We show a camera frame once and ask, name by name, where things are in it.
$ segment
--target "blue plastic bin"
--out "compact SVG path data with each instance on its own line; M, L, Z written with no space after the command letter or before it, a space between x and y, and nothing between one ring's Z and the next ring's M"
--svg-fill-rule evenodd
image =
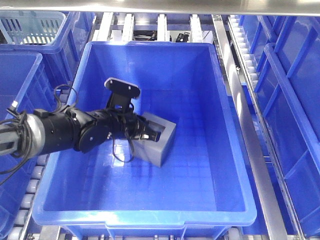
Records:
M18 111L33 112L34 108L53 110L53 91L44 71L40 53L0 52L0 119L9 118L6 112L16 100ZM0 171L15 166L20 159L0 156ZM31 159L6 183L0 186L0 239L10 232L25 194L36 158ZM0 175L2 181L7 175Z
M288 17L274 52L301 102L301 105L320 138L320 23L316 17Z
M135 111L176 123L161 168L120 164L107 141L83 154L50 155L34 202L40 225L86 235L177 237L224 234L250 225L256 207L217 53L203 43L90 42L73 87L78 108L104 108L109 77L137 84ZM68 103L75 100L71 93Z
M312 120L319 119L308 115L304 106L306 102L303 104L299 92L295 91L294 81L300 76L299 71L295 72L297 75L286 75L272 44L267 44L264 52L267 61L255 89L258 102L302 230L308 237L319 235L320 146L317 129L312 125ZM319 83L306 76L299 89L312 88L319 89ZM307 94L308 104L313 106L313 114L316 114L315 103L319 102L320 96L313 95L312 91Z
M275 43L278 39L276 31L279 31L283 17L242 15L239 25L243 27L249 44L249 53L254 55L257 72L260 72L260 58L267 43Z
M60 84L67 84L69 81L73 82L93 27L95 15L92 12L68 12L66 14L52 42L45 45L0 44L0 50L41 53L45 72L53 88Z

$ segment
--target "shelf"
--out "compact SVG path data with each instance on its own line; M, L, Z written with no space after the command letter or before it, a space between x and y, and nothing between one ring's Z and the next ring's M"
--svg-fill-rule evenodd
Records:
M320 16L320 0L2 0L0 9Z

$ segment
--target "gray foam block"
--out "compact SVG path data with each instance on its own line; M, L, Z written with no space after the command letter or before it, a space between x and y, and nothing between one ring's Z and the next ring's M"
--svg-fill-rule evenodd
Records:
M161 132L161 135L158 142L133 140L135 156L161 167L173 143L176 124L149 112L145 112L142 116L150 121L149 127Z

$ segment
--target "white plastic basket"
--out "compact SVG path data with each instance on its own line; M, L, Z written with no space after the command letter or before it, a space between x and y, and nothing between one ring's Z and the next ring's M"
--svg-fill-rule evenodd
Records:
M0 11L0 30L8 44L49 44L65 19L58 11Z

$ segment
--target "metal frame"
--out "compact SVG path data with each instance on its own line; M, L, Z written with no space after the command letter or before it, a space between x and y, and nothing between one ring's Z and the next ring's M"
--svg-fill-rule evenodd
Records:
M320 16L320 0L1 0L0 9Z
M220 45L231 95L239 118L243 140L252 168L268 235L270 240L285 240L287 238L286 227L271 183L255 126L251 120L250 110L230 49L225 26L220 15L212 15L212 20Z
M232 40L233 40L233 44L234 44L234 48L235 48L236 54L237 54L238 59L239 59L239 63L241 65L241 68L243 69L244 78L245 78L245 81L246 81L246 84L247 84L247 87L248 87L248 90L249 90L249 93L250 93L250 96L251 96L251 100L252 100L252 103L253 103L253 106L254 106L255 113L256 113L256 115L258 117L259 123L260 123L261 128L262 128L262 133L264 135L264 139L265 139L266 144L267 144L267 148L268 148L268 151L269 151L269 154L270 154L270 158L271 158L272 164L274 166L274 170L275 170L275 173L276 173L276 176L277 176L280 188L281 188L281 192L282 192L282 195L283 195L283 198L284 198L284 201L285 201L285 205L287 206L289 216L290 216L291 221L293 223L293 227L297 231L298 239L305 240L302 228L301 228L299 220L298 220L297 213L295 211L295 207L293 205L293 202L292 202L290 194L289 194L289 190L288 190L286 182L285 182L284 175L283 175L283 173L281 171L281 167L280 167L280 163L279 163L278 157L276 155L276 152L275 152L274 146L272 144L269 132L267 130L267 126L266 126L265 120L263 119L262 113L261 113L261 111L260 111L260 109L258 107L259 105L258 105L257 97L256 97L256 95L254 93L254 86L253 86L253 83L251 81L251 76L250 76L249 70L247 68L247 65L245 64L245 62L246 62L245 57L242 54L242 52L240 51L239 43L237 42L237 38L236 38L235 33L233 31L234 27L230 22L228 23L228 27L229 27L230 34L231 34L231 37L232 37Z

